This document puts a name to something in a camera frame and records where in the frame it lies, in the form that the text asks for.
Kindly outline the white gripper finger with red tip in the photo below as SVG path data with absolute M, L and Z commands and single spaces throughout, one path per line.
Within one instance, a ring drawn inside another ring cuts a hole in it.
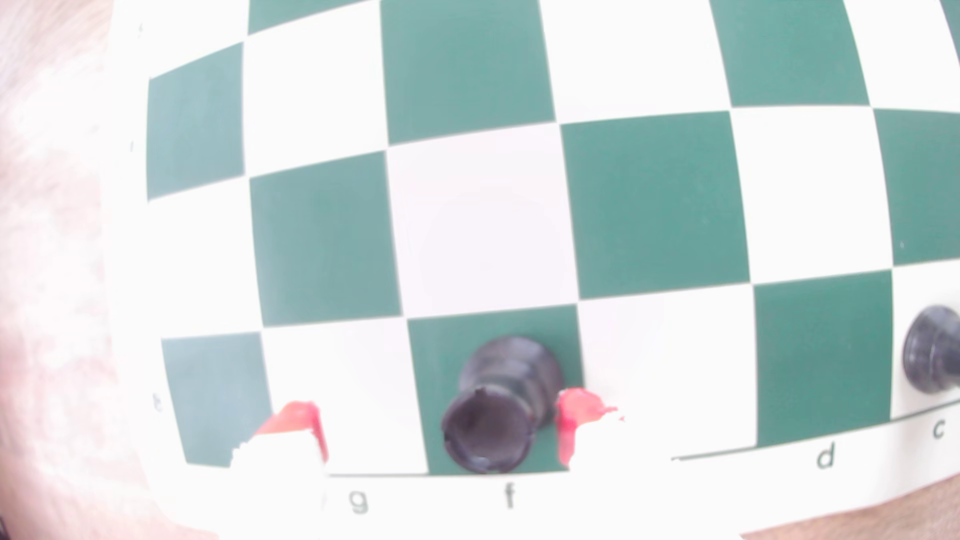
M 227 539 L 320 539 L 330 458 L 318 406 L 292 400 L 235 448 L 226 480 Z
M 585 539 L 740 539 L 633 415 L 583 387 L 555 400 L 558 462 Z

